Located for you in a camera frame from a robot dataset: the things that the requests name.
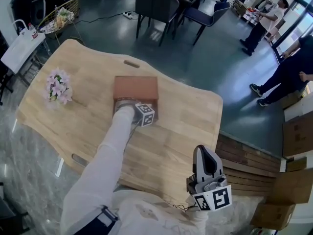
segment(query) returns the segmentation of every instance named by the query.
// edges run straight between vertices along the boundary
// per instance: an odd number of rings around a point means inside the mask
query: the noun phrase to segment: bottle
[[[33,39],[35,39],[36,37],[38,37],[38,33],[36,28],[34,27],[34,25],[32,25],[31,23],[28,24],[28,30],[31,34],[31,36],[33,37]]]

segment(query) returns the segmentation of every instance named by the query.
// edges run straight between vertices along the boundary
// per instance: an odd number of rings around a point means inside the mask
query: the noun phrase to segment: brown box
[[[307,167],[307,157],[286,163],[287,172],[303,170]]]
[[[141,103],[151,104],[158,119],[158,88],[156,76],[116,76],[114,79],[113,99],[116,101],[132,98]]]
[[[308,203],[313,185],[313,169],[279,173],[267,198],[272,204]]]
[[[299,102],[301,100],[298,94],[299,94],[298,92],[293,92],[283,97],[280,100],[283,110],[290,107],[291,105],[294,105],[296,102]]]
[[[292,156],[313,150],[313,111],[295,117],[283,124],[284,156]]]
[[[259,204],[251,225],[280,231],[288,225],[294,207],[295,205]]]

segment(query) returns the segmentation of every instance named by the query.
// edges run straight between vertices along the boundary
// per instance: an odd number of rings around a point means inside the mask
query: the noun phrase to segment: shoe
[[[250,88],[255,92],[257,93],[257,95],[259,97],[262,97],[262,93],[260,92],[260,86],[257,86],[256,84],[250,84]]]
[[[241,48],[242,51],[247,54],[248,56],[252,56],[252,52],[250,50],[248,50],[247,48]]]
[[[245,40],[240,39],[240,43],[246,48],[248,48],[248,45],[246,44]]]
[[[259,103],[261,107],[267,107],[270,105],[268,101],[266,100],[266,98],[258,99],[257,102]]]

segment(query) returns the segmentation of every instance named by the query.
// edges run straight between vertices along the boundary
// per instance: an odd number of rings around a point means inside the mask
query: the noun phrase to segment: tiled floor
[[[212,14],[215,0],[206,0],[200,9]],[[124,11],[134,10],[135,0],[81,0],[81,20],[91,21]],[[202,34],[196,46],[192,42],[199,25],[186,21],[177,37],[167,35],[161,47],[158,38],[163,23],[144,21],[138,40],[136,20],[123,16],[78,23],[90,48],[128,54],[147,61],[164,74],[201,89],[212,90],[224,100],[221,130],[237,139],[281,155],[283,112],[280,105],[260,108],[249,89],[250,83],[265,82],[277,62],[270,46],[262,41],[257,52],[248,57],[241,52],[240,38],[248,36],[251,27],[227,12]],[[69,28],[61,37],[74,35]],[[50,41],[51,48],[56,43]],[[60,159],[40,134],[20,126],[15,111],[25,93],[17,81],[14,93],[5,93],[0,107],[0,180],[10,199],[32,216],[36,230],[30,234],[59,234],[62,201],[78,175],[63,166],[57,177]],[[210,214],[209,234],[230,234],[247,224],[260,198],[234,197],[231,208]]]

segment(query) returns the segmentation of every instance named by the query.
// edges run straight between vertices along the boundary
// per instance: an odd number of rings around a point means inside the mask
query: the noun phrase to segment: white shirt
[[[284,16],[284,9],[282,8],[276,8],[276,9],[272,9],[270,12],[267,13],[268,16],[277,16],[277,20],[276,21],[272,21],[270,19],[267,19],[266,17],[262,17],[262,19],[260,20],[260,24],[267,30],[270,31],[271,29],[273,29],[278,23],[279,21],[281,21],[281,19]]]

